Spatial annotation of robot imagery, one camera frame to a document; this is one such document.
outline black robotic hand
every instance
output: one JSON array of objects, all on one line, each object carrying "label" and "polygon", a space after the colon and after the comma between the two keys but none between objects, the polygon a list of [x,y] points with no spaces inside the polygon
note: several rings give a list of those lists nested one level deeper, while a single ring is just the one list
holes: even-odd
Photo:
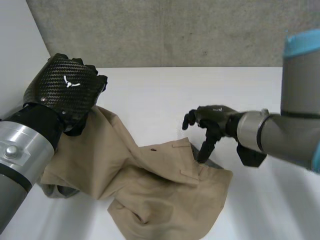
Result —
[{"label": "black robotic hand", "polygon": [[260,166],[267,155],[246,148],[238,141],[237,127],[243,114],[224,105],[208,105],[192,109],[184,116],[183,130],[186,130],[189,125],[193,126],[195,123],[200,128],[206,129],[205,141],[202,143],[196,158],[199,163],[205,163],[209,159],[215,149],[215,144],[222,137],[233,137],[238,142],[236,151],[243,165],[249,167]]},{"label": "black robotic hand", "polygon": [[232,108],[223,105],[199,106],[197,110],[192,109],[184,116],[182,129],[186,130],[189,125],[195,123],[200,128],[205,128],[205,141],[202,143],[201,149],[197,156],[199,163],[205,163],[212,151],[215,149],[215,144],[222,138],[228,136],[226,125],[229,117],[237,112]]},{"label": "black robotic hand", "polygon": [[63,131],[81,134],[89,110],[106,89],[107,77],[80,58],[68,59],[57,53],[33,79],[23,96],[24,105],[42,105],[61,119]]}]

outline beige pants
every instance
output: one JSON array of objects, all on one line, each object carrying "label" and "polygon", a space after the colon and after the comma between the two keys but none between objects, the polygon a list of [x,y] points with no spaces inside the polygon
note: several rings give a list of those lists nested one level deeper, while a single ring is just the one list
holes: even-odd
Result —
[{"label": "beige pants", "polygon": [[187,138],[138,147],[117,115],[95,106],[80,136],[61,137],[41,183],[114,196],[108,212],[128,240],[198,240],[224,207],[231,178],[196,163]]}]

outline white table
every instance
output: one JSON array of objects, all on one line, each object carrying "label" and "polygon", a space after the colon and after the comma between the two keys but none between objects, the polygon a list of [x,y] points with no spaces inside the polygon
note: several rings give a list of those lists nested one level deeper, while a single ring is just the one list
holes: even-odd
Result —
[{"label": "white table", "polygon": [[[98,105],[119,115],[139,146],[189,137],[197,147],[204,130],[181,130],[192,108],[224,104],[238,111],[280,111],[281,68],[102,68],[109,77]],[[232,170],[227,200],[206,240],[315,240],[320,236],[320,176],[268,157],[259,169],[242,165],[232,139],[211,159]],[[35,186],[1,240],[123,240],[107,212],[112,199],[85,194],[49,199]]]}]

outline bolt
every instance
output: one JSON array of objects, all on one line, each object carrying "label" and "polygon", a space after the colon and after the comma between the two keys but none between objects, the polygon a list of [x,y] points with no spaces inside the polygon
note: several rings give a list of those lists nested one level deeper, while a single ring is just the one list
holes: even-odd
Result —
[{"label": "bolt", "polygon": [[7,159],[14,159],[18,154],[18,148],[14,145],[8,146],[4,151],[4,156]]}]

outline logo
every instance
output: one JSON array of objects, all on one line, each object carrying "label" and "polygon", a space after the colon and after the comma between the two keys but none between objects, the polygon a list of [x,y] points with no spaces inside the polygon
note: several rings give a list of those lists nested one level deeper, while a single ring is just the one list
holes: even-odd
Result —
[{"label": "logo", "polygon": [[218,112],[222,112],[222,107],[220,107],[220,108],[218,108],[218,109],[216,109],[216,108],[213,108],[212,110],[213,110],[213,111],[218,111]]},{"label": "logo", "polygon": [[73,84],[69,81],[67,81],[67,76],[63,76],[64,78],[64,81],[65,81],[65,84],[66,84],[66,87],[69,88],[69,87],[76,87],[76,86],[80,86],[81,84],[80,83],[77,83],[77,84]]}]

